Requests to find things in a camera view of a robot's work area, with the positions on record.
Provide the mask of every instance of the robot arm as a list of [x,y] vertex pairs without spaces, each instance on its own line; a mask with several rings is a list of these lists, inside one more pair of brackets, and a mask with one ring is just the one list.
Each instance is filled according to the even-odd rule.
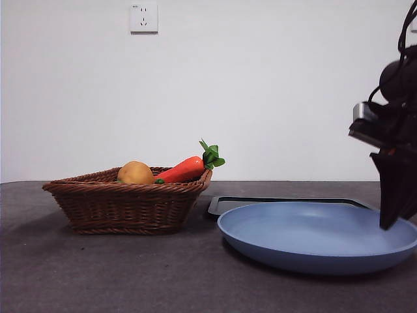
[[[354,107],[349,135],[380,149],[371,153],[381,180],[380,227],[417,213],[417,46],[405,48],[407,27],[417,16],[415,0],[399,38],[400,60],[382,72],[369,100]],[[385,105],[372,101],[381,90]]]

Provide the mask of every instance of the black cable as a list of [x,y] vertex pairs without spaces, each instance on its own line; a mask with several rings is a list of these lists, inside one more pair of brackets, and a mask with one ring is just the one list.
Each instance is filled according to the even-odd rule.
[[372,93],[369,95],[368,103],[372,102],[373,96],[375,96],[375,94],[381,89],[381,87],[383,85],[385,85],[392,78],[397,76],[397,74],[401,70],[401,67],[403,66],[404,60],[405,60],[405,44],[406,44],[406,39],[407,39],[407,29],[408,29],[409,25],[411,24],[411,22],[413,21],[413,19],[415,19],[415,17],[417,16],[417,11],[414,11],[416,9],[416,7],[417,7],[417,0],[415,0],[412,3],[409,11],[407,12],[407,15],[405,16],[404,23],[403,23],[403,28],[402,28],[401,34],[398,38],[398,51],[400,52],[398,67],[395,70],[395,72],[384,83],[382,83],[382,85],[378,85],[378,87],[376,87],[372,91]]

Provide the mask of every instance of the blue plate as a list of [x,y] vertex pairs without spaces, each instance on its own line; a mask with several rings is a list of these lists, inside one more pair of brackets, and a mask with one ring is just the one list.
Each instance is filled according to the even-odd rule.
[[237,207],[220,216],[227,242],[280,269],[355,275],[392,267],[417,246],[417,227],[399,219],[379,228],[379,212],[346,203],[278,202]]

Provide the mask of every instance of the green leaf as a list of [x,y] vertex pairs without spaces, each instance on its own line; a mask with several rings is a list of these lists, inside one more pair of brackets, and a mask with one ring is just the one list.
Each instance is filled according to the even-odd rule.
[[201,138],[201,141],[199,143],[203,147],[204,150],[207,150],[209,148],[208,145],[204,142],[204,140],[202,138]]
[[208,164],[205,164],[204,167],[208,170],[212,170],[214,168],[214,165],[213,163],[208,163]]
[[219,157],[219,147],[218,145],[211,145],[208,147],[209,151],[213,153],[213,155],[218,158]]
[[205,163],[205,164],[207,164],[207,163],[211,163],[211,162],[213,162],[215,159],[216,159],[216,156],[215,156],[215,155],[213,155],[213,153],[212,153],[212,152],[210,152],[210,151],[205,151],[205,152],[203,153],[203,161],[204,161],[204,163]]
[[223,164],[225,164],[226,161],[224,160],[224,158],[217,158],[216,160],[213,161],[213,165],[218,167],[218,166],[222,166]]

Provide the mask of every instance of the toy fruit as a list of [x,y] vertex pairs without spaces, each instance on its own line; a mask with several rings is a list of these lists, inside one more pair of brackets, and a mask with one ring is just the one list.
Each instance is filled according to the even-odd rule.
[[119,170],[117,180],[126,184],[152,184],[155,178],[145,163],[130,161]]

